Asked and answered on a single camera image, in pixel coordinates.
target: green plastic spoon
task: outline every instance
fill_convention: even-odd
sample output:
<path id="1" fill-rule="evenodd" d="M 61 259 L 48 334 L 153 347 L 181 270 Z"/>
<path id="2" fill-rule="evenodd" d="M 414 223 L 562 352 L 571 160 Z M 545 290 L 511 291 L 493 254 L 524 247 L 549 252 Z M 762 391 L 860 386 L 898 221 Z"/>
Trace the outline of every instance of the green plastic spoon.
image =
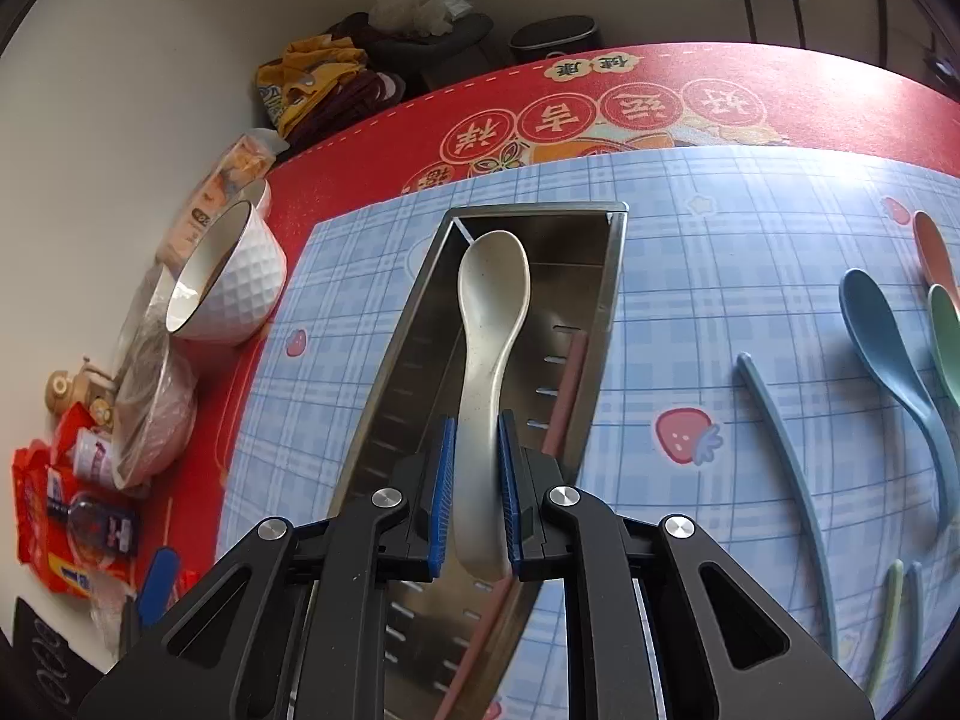
<path id="1" fill-rule="evenodd" d="M 926 307 L 933 325 L 933 362 L 950 400 L 960 409 L 960 319 L 949 292 L 939 284 L 926 294 Z"/>

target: blue plastic spoon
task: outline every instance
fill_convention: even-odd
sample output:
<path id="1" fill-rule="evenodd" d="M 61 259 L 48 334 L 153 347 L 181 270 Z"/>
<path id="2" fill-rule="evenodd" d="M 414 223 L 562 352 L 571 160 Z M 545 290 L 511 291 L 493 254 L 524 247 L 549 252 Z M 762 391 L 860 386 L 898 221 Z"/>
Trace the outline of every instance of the blue plastic spoon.
<path id="1" fill-rule="evenodd" d="M 840 310 L 863 365 L 899 400 L 926 438 L 937 474 L 937 533 L 942 533 L 960 511 L 960 474 L 944 420 L 910 362 L 894 313 L 877 282 L 859 269 L 847 271 L 840 282 Z"/>

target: blue plaid tablecloth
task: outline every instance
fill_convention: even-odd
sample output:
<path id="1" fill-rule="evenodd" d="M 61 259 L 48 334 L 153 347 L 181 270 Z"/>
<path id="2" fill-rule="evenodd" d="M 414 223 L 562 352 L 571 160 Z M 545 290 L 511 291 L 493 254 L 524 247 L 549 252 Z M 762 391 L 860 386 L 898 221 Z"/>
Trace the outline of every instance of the blue plaid tablecloth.
<path id="1" fill-rule="evenodd" d="M 824 530 L 840 664 L 865 683 L 884 576 L 897 557 L 923 562 L 929 656 L 960 605 L 956 533 L 930 548 L 930 454 L 856 359 L 837 285 L 848 268 L 880 283 L 960 447 L 960 415 L 930 355 L 908 216 L 927 211 L 960 263 L 960 180 L 875 157 L 750 146 L 632 151 L 498 172 L 318 224 L 253 381 L 218 555 L 267 515 L 295 523 L 325 515 L 387 341 L 450 206 L 585 199 L 624 200 L 630 215 L 580 487 L 627 517 L 657 522 L 688 512 L 819 635 L 796 508 L 771 437 L 734 375 L 736 354 L 750 352 L 784 415 Z M 712 461 L 683 463 L 658 436 L 656 420 L 676 408 L 718 426 L 723 445 Z M 905 593 L 877 716 L 906 686 L 913 603 Z M 568 716 L 559 584 L 541 591 L 498 701 L 510 720 Z"/>

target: white textured bowl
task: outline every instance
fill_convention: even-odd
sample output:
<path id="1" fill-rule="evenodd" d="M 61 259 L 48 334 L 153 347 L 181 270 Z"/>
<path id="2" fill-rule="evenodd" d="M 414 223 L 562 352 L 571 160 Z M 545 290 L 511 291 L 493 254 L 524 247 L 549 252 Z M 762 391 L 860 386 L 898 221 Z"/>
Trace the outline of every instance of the white textured bowl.
<path id="1" fill-rule="evenodd" d="M 167 330 L 189 341 L 246 341 L 270 316 L 286 278 L 287 257 L 274 234 L 253 205 L 238 202 L 186 261 L 167 305 Z"/>
<path id="2" fill-rule="evenodd" d="M 240 202 L 242 200 L 250 201 L 253 207 L 256 208 L 256 213 L 258 213 L 263 220 L 270 218 L 272 193 L 270 191 L 270 184 L 267 183 L 266 178 L 256 178 L 238 191 L 233 201 Z"/>

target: snack package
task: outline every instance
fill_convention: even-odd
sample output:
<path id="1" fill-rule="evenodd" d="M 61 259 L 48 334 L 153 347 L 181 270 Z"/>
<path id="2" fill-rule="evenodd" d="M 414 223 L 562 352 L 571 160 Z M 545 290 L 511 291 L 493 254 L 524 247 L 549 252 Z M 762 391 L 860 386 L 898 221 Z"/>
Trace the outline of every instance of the snack package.
<path id="1" fill-rule="evenodd" d="M 157 260 L 178 276 L 206 228 L 238 191 L 267 175 L 277 154 L 286 148 L 286 141 L 272 129 L 251 129 L 241 135 L 192 191 L 157 249 Z"/>
<path id="2" fill-rule="evenodd" d="M 89 415 L 73 410 L 64 415 L 54 435 L 53 446 L 34 440 L 13 453 L 13 504 L 16 510 L 16 554 L 28 563 L 45 586 L 82 598 L 90 593 L 90 574 L 100 570 L 131 584 L 131 561 L 116 550 L 98 549 L 91 539 L 83 541 L 69 533 L 64 512 L 71 507 L 89 511 L 90 502 L 104 510 L 123 512 L 136 525 L 131 501 L 78 479 L 66 455 L 80 427 L 88 427 Z"/>
<path id="3" fill-rule="evenodd" d="M 179 574 L 176 575 L 174 589 L 173 592 L 170 593 L 170 603 L 167 605 L 167 608 L 170 608 L 177 601 L 181 600 L 198 581 L 200 581 L 200 573 L 198 571 L 190 568 L 181 568 Z"/>

